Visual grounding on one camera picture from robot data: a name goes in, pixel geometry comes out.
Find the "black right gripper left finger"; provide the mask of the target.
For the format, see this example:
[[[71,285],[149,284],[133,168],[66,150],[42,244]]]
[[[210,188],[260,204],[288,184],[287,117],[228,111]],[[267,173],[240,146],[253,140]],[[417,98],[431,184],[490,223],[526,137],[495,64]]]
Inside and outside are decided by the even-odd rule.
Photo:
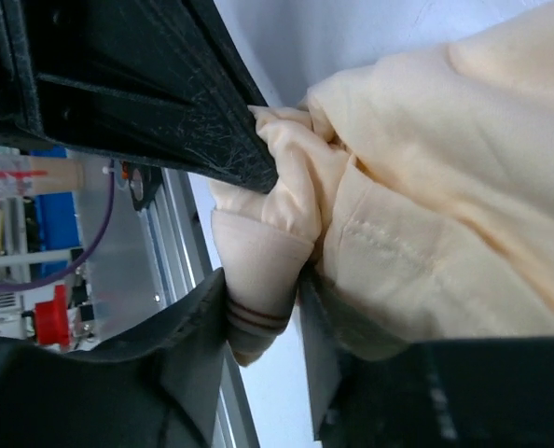
[[[0,337],[0,447],[208,447],[224,362],[226,282],[89,351]]]

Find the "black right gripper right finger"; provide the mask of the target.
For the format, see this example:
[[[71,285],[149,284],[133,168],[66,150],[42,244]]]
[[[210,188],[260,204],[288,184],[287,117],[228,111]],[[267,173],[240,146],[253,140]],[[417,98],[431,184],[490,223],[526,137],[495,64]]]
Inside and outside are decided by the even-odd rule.
[[[299,279],[315,437],[326,447],[554,447],[554,338],[416,343],[363,360],[337,340],[335,294]]]

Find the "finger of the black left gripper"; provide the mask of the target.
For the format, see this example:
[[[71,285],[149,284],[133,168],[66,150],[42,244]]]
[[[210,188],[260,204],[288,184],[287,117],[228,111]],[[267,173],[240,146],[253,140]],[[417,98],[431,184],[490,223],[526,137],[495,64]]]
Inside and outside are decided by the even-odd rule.
[[[266,193],[264,98],[211,1],[0,1],[0,146],[62,146]]]

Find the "peach underwear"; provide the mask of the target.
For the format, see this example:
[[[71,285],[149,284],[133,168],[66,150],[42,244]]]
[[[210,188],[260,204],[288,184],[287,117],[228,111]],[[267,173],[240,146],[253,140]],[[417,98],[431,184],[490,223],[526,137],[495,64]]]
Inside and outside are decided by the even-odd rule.
[[[554,1],[252,114],[276,185],[211,185],[240,365],[285,330],[306,264],[365,359],[554,335]]]

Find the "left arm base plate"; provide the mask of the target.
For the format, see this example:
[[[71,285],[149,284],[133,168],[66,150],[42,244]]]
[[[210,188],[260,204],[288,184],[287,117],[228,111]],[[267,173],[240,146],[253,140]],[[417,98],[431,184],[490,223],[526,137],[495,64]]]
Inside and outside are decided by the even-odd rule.
[[[127,181],[136,212],[146,209],[154,201],[162,185],[162,171],[157,166],[123,161],[121,177]]]

